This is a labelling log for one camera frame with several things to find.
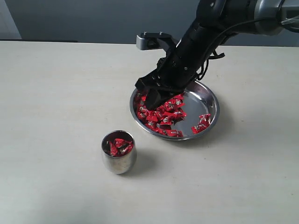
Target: metal cup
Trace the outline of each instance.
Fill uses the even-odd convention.
[[[109,147],[108,141],[113,142],[114,139],[124,139],[133,142],[131,152],[122,157],[113,157],[105,153],[105,149]],[[115,174],[123,174],[128,172],[135,164],[137,159],[137,151],[133,136],[126,131],[114,131],[106,135],[102,141],[102,159],[105,167]]]

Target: stainless steel plate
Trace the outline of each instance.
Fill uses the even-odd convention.
[[[182,131],[183,137],[169,137],[159,133],[156,133],[149,128],[147,128],[136,115],[136,108],[133,107],[134,97],[137,93],[137,89],[135,89],[132,93],[130,99],[130,110],[133,115],[134,120],[147,132],[157,136],[161,139],[166,140],[187,140],[198,138],[208,131],[210,131],[217,122],[217,119],[220,114],[219,103],[216,96],[213,92],[203,85],[201,82],[193,82],[189,84],[184,93],[184,103],[185,105],[182,109],[186,112],[187,116],[184,120],[172,125],[172,129]],[[202,114],[211,114],[211,124],[204,131],[193,134],[191,127],[196,126],[199,122],[199,116]]]

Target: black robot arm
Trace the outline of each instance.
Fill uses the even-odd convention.
[[[200,0],[196,19],[179,43],[164,33],[137,36],[140,49],[163,48],[166,57],[135,86],[148,92],[145,105],[155,109],[182,93],[190,82],[202,79],[208,59],[223,57],[215,50],[230,37],[239,33],[277,35],[283,28],[299,32],[298,15],[297,0]]]

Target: table surface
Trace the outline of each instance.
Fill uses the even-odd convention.
[[[129,111],[163,51],[0,42],[0,223],[294,224],[299,202],[299,48],[220,47],[203,83],[221,115],[204,137],[158,139]],[[101,140],[129,131],[133,170]]]

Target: cup rim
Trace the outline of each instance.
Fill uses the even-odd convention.
[[[110,133],[106,134],[105,137],[103,138],[103,140],[102,140],[102,144],[101,144],[102,152],[103,152],[106,156],[108,156],[108,157],[110,157],[110,158],[114,158],[114,159],[124,158],[125,156],[129,155],[132,151],[129,152],[128,154],[123,155],[123,156],[115,157],[115,156],[111,156],[111,155],[107,154],[107,153],[104,151],[104,149],[103,149],[104,139],[105,139],[108,135],[110,135],[110,134],[112,134],[112,133],[115,133],[115,132],[124,132],[124,133],[128,134],[128,135],[132,138],[132,141],[133,141],[133,148],[135,147],[135,140],[134,140],[133,136],[131,135],[131,133],[129,133],[129,132],[127,132],[127,131],[124,131],[124,130],[115,130],[115,131],[111,131]]]

